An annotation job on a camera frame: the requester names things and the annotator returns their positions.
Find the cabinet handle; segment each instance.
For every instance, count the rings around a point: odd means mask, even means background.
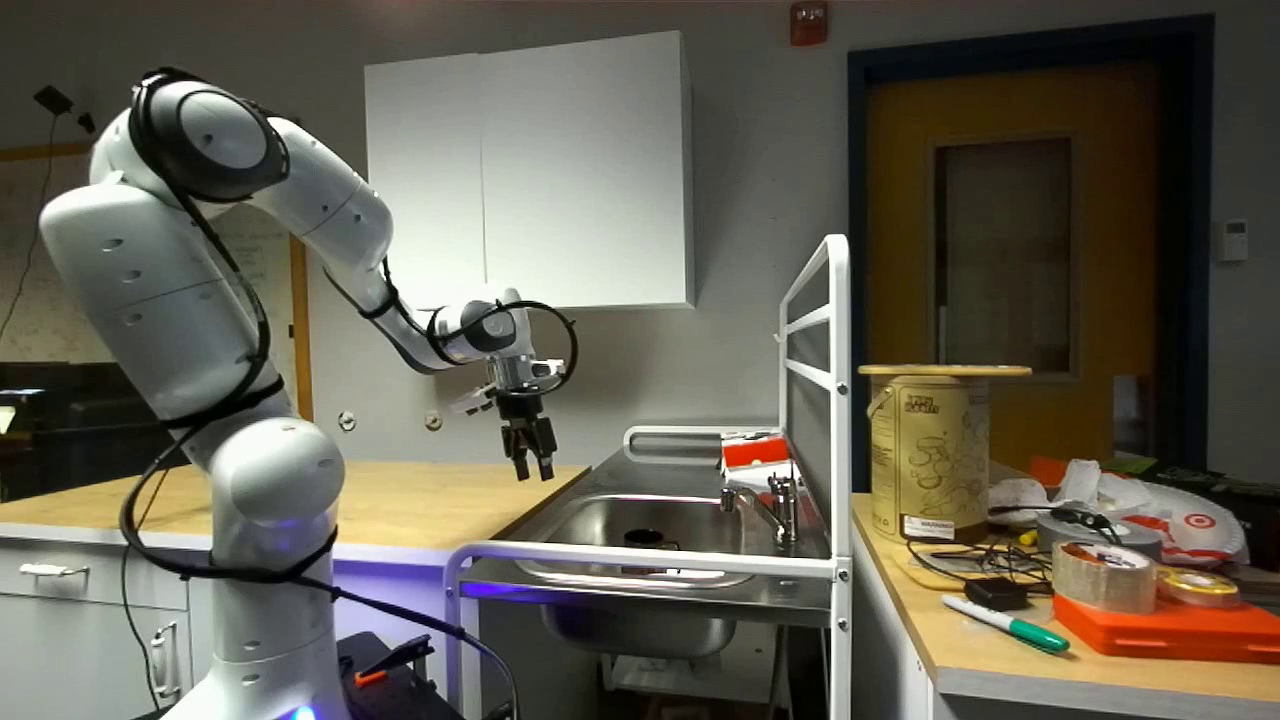
[[[174,697],[185,697],[185,678],[181,678],[181,662],[174,662],[174,625],[165,625],[165,630],[151,633],[148,673],[151,673],[157,701],[158,701],[165,709],[168,709]]]
[[[20,564],[16,573],[35,580],[67,580],[67,578],[88,580],[88,569],[73,569],[73,564]]]

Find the drawer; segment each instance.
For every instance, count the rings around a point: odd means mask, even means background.
[[[0,597],[119,603],[123,547],[0,540]],[[129,556],[129,603],[134,608],[189,608],[181,578]]]

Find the red object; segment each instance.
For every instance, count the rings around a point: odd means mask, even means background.
[[[1280,664],[1280,615],[1154,601],[1154,613],[1102,613],[1053,597],[1053,615],[1102,655]]]
[[[380,679],[387,679],[387,673],[357,673],[357,689],[372,689]]]
[[[793,444],[783,437],[721,444],[721,468],[779,466],[779,462],[793,462]]]
[[[831,25],[831,7],[823,0],[793,4],[793,45],[823,45]]]
[[[1031,456],[1027,477],[1035,477],[1045,487],[1060,487],[1069,477],[1069,462],[1063,456]]]

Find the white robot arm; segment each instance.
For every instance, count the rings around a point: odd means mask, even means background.
[[[210,215],[251,206],[327,270],[349,305],[419,372],[492,365],[492,404],[514,477],[551,477],[538,396],[572,372],[535,360],[514,294],[436,310],[415,325],[387,276],[390,215],[298,126],[185,74],[134,83],[92,147],[88,184],[39,212],[46,256],[129,380],[210,479],[210,673],[168,714],[200,720],[345,720],[327,583],[336,444],[297,419],[266,360],[266,320],[214,243]]]

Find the cable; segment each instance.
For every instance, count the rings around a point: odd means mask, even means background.
[[[925,551],[917,551],[917,545],[907,540],[907,551],[912,551],[912,560],[921,564],[921,569],[929,569],[929,573],[940,573],[940,578],[947,578],[947,580],[967,580],[967,578],[960,578],[960,573],[953,573],[953,569],[945,569],[945,564],[934,564],[934,560],[929,560]]]
[[[788,662],[788,625],[777,625],[777,639],[770,639],[770,673],[767,673],[767,720],[779,715],[779,683],[783,683],[783,662]]]
[[[432,633],[457,637],[460,644],[477,648],[477,652],[488,662],[488,668],[495,668],[495,678],[498,678],[498,683],[503,683],[503,692],[508,692],[508,715],[519,715],[519,714],[514,714],[514,709],[519,709],[519,689],[514,689],[511,668],[503,664],[498,652],[492,652],[485,639],[477,639],[477,637],[462,633],[460,625],[444,625],[444,619],[425,615],[425,613],[410,613],[410,608],[404,608],[404,603],[387,603],[387,601],[360,597],[360,594],[349,594],[349,587],[338,587],[338,583],[321,583],[321,580],[304,578],[304,569],[311,569],[321,556],[327,556],[332,545],[323,545],[321,551],[304,556],[298,564],[293,564],[293,569],[282,569],[282,573],[210,569],[210,564],[200,569],[200,564],[174,564],[174,560],[165,560],[158,551],[151,551],[151,547],[140,540],[140,522],[133,518],[133,509],[134,509],[134,497],[157,479],[158,466],[165,466],[185,439],[168,444],[168,450],[151,462],[151,468],[134,479],[134,487],[129,494],[123,513],[119,513],[119,523],[129,523],[123,556],[129,556],[129,551],[140,551],[142,560],[151,560],[151,564],[158,564],[158,569],[168,569],[168,573],[181,573],[185,580],[189,580],[189,578],[203,578],[203,580],[210,578],[210,580],[251,580],[251,583],[298,583],[298,587],[317,587],[317,594],[323,594],[323,597],[332,597],[332,601],[352,601],[352,603],[374,608],[374,613],[382,613],[382,615],[400,615],[400,619],[407,619],[407,625],[425,625],[425,630],[432,630]],[[140,637],[134,625],[133,625],[129,594],[123,594],[123,615],[129,615],[129,630],[133,630],[133,637],[134,637],[134,644],[140,644],[140,652],[142,652],[142,673],[148,673],[148,668],[151,668],[151,664],[148,664],[148,644],[142,644],[142,637]]]
[[[157,151],[148,151],[157,140],[157,122],[151,122],[151,91],[157,83],[142,83],[134,91],[134,105],[133,105],[133,127],[140,134],[140,146],[134,151],[142,155],[142,163],[158,177],[158,184],[168,187],[168,197],[189,212],[189,221],[200,230],[203,243],[214,251],[214,262],[229,265],[229,276],[234,280],[234,294],[241,299],[251,310],[251,320],[257,320],[257,353],[248,358],[248,368],[241,377],[241,384],[214,401],[210,409],[203,414],[189,414],[189,415],[174,415],[174,419],[165,419],[165,430],[203,430],[229,414],[234,414],[248,396],[248,389],[257,384],[257,377],[263,372],[263,365],[272,360],[272,325],[266,325],[266,310],[263,299],[257,295],[257,288],[241,276],[241,265],[234,256],[229,251],[229,243],[210,233],[208,215],[194,208],[191,193],[185,193],[173,173],[157,162]]]
[[[168,479],[168,456],[181,450],[185,439],[173,439],[158,456],[151,456],[151,466],[142,468],[142,477],[140,477],[140,485],[151,485],[151,477],[158,471],[158,485],[157,485],[157,494],[148,497],[148,509],[142,509],[142,518],[151,513],[151,506],[157,506],[157,497],[158,497],[158,487],[165,487],[165,479]],[[142,633],[134,630],[134,615],[133,615],[133,597],[129,597],[129,556],[133,556],[133,545],[123,545],[123,551],[119,551],[119,613],[123,613],[123,625],[129,625],[129,637],[133,637],[133,644],[140,648],[140,664],[142,664],[142,689],[148,689],[148,697],[151,697],[151,709],[158,714],[165,703],[158,703],[158,697],[157,697],[157,683],[151,683],[151,652],[148,652],[148,639],[142,639]]]
[[[467,630],[444,625],[439,615],[410,613],[410,608],[404,608],[404,603],[387,603],[387,601],[374,601],[374,597],[349,594],[349,587],[338,587],[338,583],[321,583],[321,580],[311,580],[311,578],[297,578],[293,583],[327,594],[332,601],[352,601],[352,603],[374,608],[374,613],[382,613],[382,615],[400,615],[400,619],[407,619],[407,625],[425,625],[425,630],[432,630],[432,633],[444,633],[444,637],[477,648],[480,662],[488,662],[488,668],[495,668],[495,678],[498,678],[498,683],[503,683],[503,692],[508,692],[508,709],[503,709],[503,714],[508,714],[508,715],[519,715],[519,714],[514,714],[514,709],[519,709],[519,689],[514,689],[514,678],[511,678],[508,662],[503,662],[495,648],[488,648],[480,637],[471,637]]]
[[[39,206],[46,202],[46,184],[50,184],[50,138],[55,138],[55,117],[46,117],[46,138],[45,138],[45,180],[39,180],[39,193],[35,193]],[[2,332],[13,325],[13,318],[16,318],[16,305],[29,294],[29,276],[31,276],[31,265],[35,265],[35,243],[39,243],[39,221],[35,221],[31,242],[29,242],[24,265],[16,270],[16,285],[13,285],[13,295],[8,295],[8,310],[2,310],[2,320],[0,320],[0,340],[2,340]]]
[[[558,394],[558,389],[572,380],[572,372],[577,372],[579,340],[577,340],[572,320],[566,320],[558,310],[551,310],[551,305],[538,305],[538,299],[508,299],[508,305],[492,305],[488,313],[471,318],[462,328],[457,328],[457,332],[446,332],[446,337],[436,337],[436,345],[444,348],[444,345],[453,345],[457,337],[467,337],[467,328],[480,328],[485,320],[503,318],[503,313],[511,313],[511,310],[535,310],[535,313],[549,313],[549,318],[557,318],[557,325],[562,328],[562,340],[566,340],[562,377],[558,377],[558,384],[551,384],[551,389],[544,389],[544,394],[535,394],[535,396],[551,396],[551,394]]]

